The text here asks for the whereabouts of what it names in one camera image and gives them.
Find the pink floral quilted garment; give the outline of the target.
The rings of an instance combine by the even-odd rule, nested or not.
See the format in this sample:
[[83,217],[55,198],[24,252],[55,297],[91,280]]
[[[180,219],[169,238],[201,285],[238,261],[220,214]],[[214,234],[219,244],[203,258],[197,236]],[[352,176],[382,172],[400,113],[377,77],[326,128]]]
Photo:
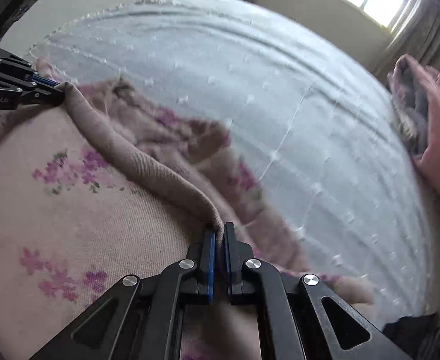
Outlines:
[[121,277],[179,260],[233,222],[257,258],[306,255],[219,122],[126,80],[64,83],[60,107],[0,111],[0,359],[27,359]]

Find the black clothing pile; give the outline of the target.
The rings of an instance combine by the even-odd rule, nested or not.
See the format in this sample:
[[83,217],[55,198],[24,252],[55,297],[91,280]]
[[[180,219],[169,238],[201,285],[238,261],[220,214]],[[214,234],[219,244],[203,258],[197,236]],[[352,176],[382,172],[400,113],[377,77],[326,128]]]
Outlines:
[[382,333],[411,359],[440,360],[440,321],[437,313],[402,317],[387,323]]

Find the grey tufted bedspread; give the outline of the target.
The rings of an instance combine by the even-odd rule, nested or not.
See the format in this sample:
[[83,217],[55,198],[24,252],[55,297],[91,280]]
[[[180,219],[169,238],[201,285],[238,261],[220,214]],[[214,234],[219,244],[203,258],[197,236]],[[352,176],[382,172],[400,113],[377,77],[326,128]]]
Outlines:
[[139,0],[58,28],[40,56],[223,123],[313,265],[374,284],[378,326],[439,308],[440,221],[390,94],[322,37],[240,0]]

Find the pink grey folded blanket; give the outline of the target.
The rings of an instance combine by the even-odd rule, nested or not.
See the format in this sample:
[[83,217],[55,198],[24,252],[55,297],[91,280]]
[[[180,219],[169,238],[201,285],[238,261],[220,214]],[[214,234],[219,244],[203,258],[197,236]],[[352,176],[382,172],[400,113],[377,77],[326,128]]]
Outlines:
[[388,85],[413,165],[440,195],[440,72],[402,55],[388,73]]

